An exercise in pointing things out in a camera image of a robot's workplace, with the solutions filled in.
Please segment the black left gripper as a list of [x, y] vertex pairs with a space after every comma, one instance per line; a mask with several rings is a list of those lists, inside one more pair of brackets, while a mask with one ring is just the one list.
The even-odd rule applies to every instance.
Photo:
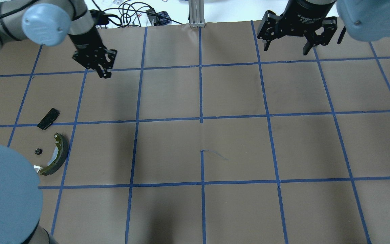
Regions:
[[69, 38], [76, 48], [72, 59], [87, 70], [94, 70], [99, 78], [109, 79], [117, 56], [117, 50], [107, 48], [96, 27], [88, 32], [73, 35]]

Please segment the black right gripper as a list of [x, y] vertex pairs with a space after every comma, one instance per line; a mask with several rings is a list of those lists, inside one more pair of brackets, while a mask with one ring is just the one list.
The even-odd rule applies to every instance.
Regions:
[[337, 17], [327, 17], [335, 0], [289, 0], [282, 14], [267, 10], [260, 22], [257, 38], [268, 51], [273, 40], [284, 36], [305, 37], [304, 56], [319, 44], [329, 44], [338, 29]]

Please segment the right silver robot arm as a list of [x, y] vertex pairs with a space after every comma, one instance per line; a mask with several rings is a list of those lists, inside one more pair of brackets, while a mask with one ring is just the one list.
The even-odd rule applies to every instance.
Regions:
[[267, 10], [257, 31], [268, 51], [273, 40], [285, 36], [305, 37], [302, 54], [316, 46], [327, 46], [338, 29], [338, 18], [328, 13], [336, 7], [344, 27], [337, 43], [345, 33], [361, 42], [373, 42], [390, 37], [390, 0], [289, 0], [284, 12], [276, 15]]

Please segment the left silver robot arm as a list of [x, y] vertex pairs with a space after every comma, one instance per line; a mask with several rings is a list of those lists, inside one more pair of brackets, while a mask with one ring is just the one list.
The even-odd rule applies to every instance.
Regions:
[[[0, 50], [11, 41], [29, 39], [57, 46], [69, 37], [73, 59], [100, 78], [110, 78], [117, 51], [107, 48], [96, 29], [98, 19], [83, 0], [13, 0], [0, 2]], [[34, 168], [15, 150], [0, 145], [0, 244], [54, 244], [39, 224], [43, 195], [39, 176], [49, 176], [64, 164], [69, 142], [56, 133], [55, 150], [44, 168]]]

